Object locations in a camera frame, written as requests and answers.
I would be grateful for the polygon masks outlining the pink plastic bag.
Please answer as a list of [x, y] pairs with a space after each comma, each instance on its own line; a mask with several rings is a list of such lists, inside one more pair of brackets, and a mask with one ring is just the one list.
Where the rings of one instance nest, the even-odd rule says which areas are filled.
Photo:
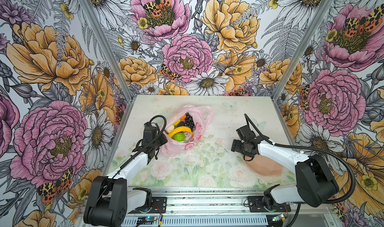
[[195, 107], [191, 104], [178, 108], [167, 119], [165, 135], [167, 143], [160, 148], [162, 155], [175, 157], [184, 154], [197, 145], [212, 119], [209, 106]]

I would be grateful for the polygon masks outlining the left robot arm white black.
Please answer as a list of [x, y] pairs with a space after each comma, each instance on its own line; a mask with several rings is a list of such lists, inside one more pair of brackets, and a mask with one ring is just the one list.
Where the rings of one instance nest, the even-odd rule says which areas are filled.
[[128, 185], [157, 156], [160, 147], [167, 143], [163, 132], [157, 124], [146, 123], [143, 138], [138, 141], [133, 155], [112, 173], [94, 179], [84, 210], [84, 223], [119, 227], [126, 214], [152, 208], [150, 189], [136, 187], [129, 190]]

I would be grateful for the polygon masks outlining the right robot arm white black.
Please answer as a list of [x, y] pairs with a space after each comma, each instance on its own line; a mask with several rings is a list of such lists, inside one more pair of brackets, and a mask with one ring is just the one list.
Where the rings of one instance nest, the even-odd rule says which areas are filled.
[[334, 175], [322, 156], [302, 154], [265, 136], [257, 136], [248, 125], [236, 132], [240, 139], [233, 140], [232, 152], [241, 153], [251, 160], [256, 156], [267, 157], [295, 173], [295, 184], [275, 185], [264, 191], [266, 209], [273, 210], [277, 205], [286, 203], [318, 207], [339, 191]]

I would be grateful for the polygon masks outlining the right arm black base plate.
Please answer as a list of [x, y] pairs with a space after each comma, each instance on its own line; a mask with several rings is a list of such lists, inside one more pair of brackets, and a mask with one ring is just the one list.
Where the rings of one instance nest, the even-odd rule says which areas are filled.
[[249, 208], [251, 213], [289, 213], [292, 211], [289, 204], [268, 205], [262, 196], [248, 196], [243, 202], [243, 206]]

